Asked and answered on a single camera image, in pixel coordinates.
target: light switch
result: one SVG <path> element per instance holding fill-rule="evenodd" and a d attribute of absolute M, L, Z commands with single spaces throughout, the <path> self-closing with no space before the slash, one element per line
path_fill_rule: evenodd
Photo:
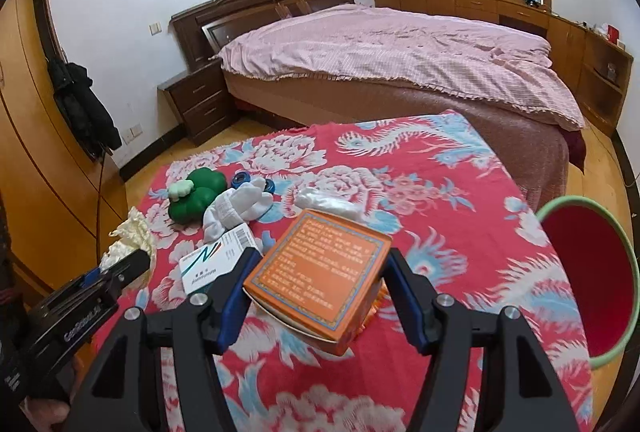
<path fill-rule="evenodd" d="M 151 36 L 155 36 L 156 34 L 162 32 L 162 26 L 160 25 L 160 22 L 156 22 L 155 24 L 151 24 L 149 26 L 149 30 L 151 31 Z"/>
<path fill-rule="evenodd" d="M 142 134 L 142 125 L 138 123 L 137 125 L 132 126 L 131 133 L 133 134 L 133 137 L 138 137 L 140 134 Z"/>
<path fill-rule="evenodd" d="M 131 131 L 130 128 L 127 128 L 126 130 L 123 130 L 120 133 L 120 135 L 122 136 L 122 140 L 124 141 L 124 144 L 126 144 L 126 145 L 128 145 L 134 139 L 133 132 Z"/>

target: nightstand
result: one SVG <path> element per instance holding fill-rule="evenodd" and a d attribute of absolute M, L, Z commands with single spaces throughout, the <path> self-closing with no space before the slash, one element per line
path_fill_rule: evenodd
<path fill-rule="evenodd" d="M 238 120 L 233 97 L 226 89 L 222 59 L 194 71 L 184 71 L 158 86 L 194 145 L 202 145 Z"/>

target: wooden dresser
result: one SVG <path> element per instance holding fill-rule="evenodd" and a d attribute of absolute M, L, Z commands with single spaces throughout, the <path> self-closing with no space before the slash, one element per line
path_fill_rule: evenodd
<path fill-rule="evenodd" d="M 96 267 L 128 207 L 114 161 L 87 157 L 55 104 L 33 0 L 0 9 L 0 133 L 16 282 L 37 301 Z"/>
<path fill-rule="evenodd" d="M 158 86 L 194 145 L 203 144 L 238 120 L 221 65 L 222 59 L 215 58 L 194 72 L 186 70 Z"/>
<path fill-rule="evenodd" d="M 633 57 L 608 40 L 545 6 L 524 0 L 375 0 L 376 7 L 482 20 L 546 38 L 552 69 L 574 94 L 584 116 L 612 135 L 618 125 L 629 85 Z M 609 79 L 609 65 L 615 78 Z"/>

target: barcode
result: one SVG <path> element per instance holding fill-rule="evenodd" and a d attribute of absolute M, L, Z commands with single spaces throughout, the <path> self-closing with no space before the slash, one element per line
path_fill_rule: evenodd
<path fill-rule="evenodd" d="M 244 230 L 238 232 L 238 240 L 240 241 L 240 245 L 242 246 L 242 248 L 251 246 L 251 242 L 249 242 L 249 237 L 244 232 Z"/>

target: wooden headboard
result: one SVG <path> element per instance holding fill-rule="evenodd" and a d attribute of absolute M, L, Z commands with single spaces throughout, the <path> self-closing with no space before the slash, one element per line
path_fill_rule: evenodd
<path fill-rule="evenodd" d="M 348 2 L 353 0 L 212 0 L 172 16 L 171 24 L 194 71 L 240 34 Z"/>

